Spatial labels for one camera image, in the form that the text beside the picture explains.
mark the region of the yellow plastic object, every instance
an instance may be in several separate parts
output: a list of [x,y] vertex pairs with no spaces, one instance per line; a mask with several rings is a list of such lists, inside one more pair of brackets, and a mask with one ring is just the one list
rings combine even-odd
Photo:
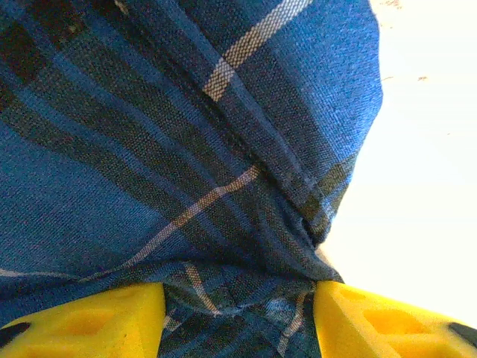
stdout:
[[476,358],[455,320],[331,281],[315,293],[323,358]]
[[164,318],[161,283],[114,289],[7,324],[31,326],[0,358],[156,358]]

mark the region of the woven texture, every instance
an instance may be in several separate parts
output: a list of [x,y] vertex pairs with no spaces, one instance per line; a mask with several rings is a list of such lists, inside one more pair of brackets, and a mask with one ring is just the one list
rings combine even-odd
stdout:
[[319,357],[377,55],[364,0],[0,1],[0,326],[160,281],[160,357]]

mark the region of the blue tartan fabric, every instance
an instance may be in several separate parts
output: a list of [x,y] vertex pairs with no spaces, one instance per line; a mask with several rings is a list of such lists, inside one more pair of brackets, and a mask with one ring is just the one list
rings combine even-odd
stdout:
[[381,100],[365,0],[1,1],[0,326],[160,281],[159,357],[319,357]]

